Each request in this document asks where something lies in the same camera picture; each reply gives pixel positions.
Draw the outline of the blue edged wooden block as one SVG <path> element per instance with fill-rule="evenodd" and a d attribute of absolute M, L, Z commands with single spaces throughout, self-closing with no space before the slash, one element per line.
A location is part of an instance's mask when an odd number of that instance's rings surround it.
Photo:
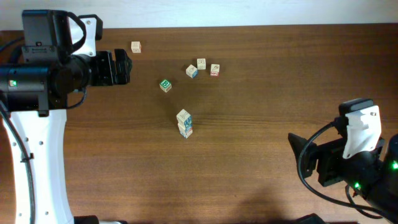
<path fill-rule="evenodd" d="M 187 139 L 192 133 L 193 133 L 193 129 L 192 129 L 192 128 L 190 128 L 190 129 L 181 129 L 181 130 L 180 130 L 180 134 L 181 134 L 185 139 Z"/>

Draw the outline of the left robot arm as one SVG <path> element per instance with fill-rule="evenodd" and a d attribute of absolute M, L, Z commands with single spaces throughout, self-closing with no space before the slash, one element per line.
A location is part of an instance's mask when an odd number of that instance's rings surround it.
<path fill-rule="evenodd" d="M 1 118 L 12 152 L 16 223 L 98 223 L 68 203 L 63 137 L 68 96 L 90 86 L 125 85 L 124 49 L 98 51 L 103 21 L 59 10 L 22 12 L 24 35 L 1 66 Z"/>

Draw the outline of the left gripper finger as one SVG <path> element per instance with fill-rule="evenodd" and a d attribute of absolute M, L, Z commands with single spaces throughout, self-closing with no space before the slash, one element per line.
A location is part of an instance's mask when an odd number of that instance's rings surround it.
<path fill-rule="evenodd" d="M 124 49 L 114 50 L 116 59 L 115 66 L 119 74 L 129 75 L 132 70 L 132 60 L 128 57 Z"/>
<path fill-rule="evenodd" d="M 129 72 L 121 72 L 116 75 L 115 84 L 126 85 L 129 82 L 130 82 L 130 73 Z"/>

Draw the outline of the red letter P block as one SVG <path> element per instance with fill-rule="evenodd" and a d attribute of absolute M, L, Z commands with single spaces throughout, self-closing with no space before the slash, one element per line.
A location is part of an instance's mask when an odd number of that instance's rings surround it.
<path fill-rule="evenodd" d="M 187 128 L 192 125 L 192 117 L 189 112 L 185 109 L 182 109 L 177 115 L 177 121 L 181 124 L 184 128 Z"/>

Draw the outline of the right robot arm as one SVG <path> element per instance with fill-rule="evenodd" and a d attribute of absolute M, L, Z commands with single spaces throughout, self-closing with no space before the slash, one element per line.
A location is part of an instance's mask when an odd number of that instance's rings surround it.
<path fill-rule="evenodd" d="M 288 140 L 295 154 L 297 173 L 303 185 L 316 196 L 328 202 L 356 209 L 364 216 L 386 219 L 397 223 L 397 136 L 391 138 L 383 161 L 379 159 L 384 139 L 378 138 L 376 147 L 344 159 L 346 138 L 339 138 L 321 145 L 311 139 L 289 133 Z M 316 171 L 318 182 L 328 187 L 345 182 L 347 202 L 329 197 L 315 190 L 307 181 Z"/>

